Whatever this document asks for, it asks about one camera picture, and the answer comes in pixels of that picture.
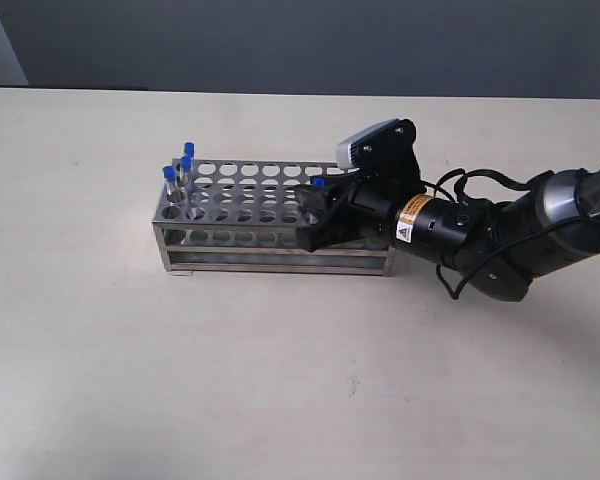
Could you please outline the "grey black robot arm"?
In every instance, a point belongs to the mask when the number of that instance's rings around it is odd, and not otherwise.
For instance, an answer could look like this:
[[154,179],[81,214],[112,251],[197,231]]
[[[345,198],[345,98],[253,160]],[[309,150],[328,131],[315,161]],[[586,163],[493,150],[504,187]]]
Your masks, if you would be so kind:
[[532,282],[600,255],[600,170],[545,171],[516,181],[493,169],[423,180],[408,119],[389,119],[342,141],[336,174],[294,189],[306,225],[298,245],[314,252],[376,240],[431,262],[437,273],[500,301],[522,300]]

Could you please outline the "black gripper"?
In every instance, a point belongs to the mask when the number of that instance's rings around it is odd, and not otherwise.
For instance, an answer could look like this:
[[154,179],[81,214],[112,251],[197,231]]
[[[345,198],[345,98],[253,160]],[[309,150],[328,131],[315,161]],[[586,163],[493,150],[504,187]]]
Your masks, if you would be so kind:
[[[312,176],[308,184],[295,185],[297,211],[305,220],[295,230],[297,245],[315,252],[373,236],[374,230],[393,248],[433,263],[453,298],[471,285],[493,299],[522,300],[529,276],[503,254],[487,258],[499,248],[496,215],[508,204],[428,193],[435,186],[421,179],[415,140],[414,123],[399,119],[357,150],[357,172]],[[313,186],[314,177],[326,185]]]

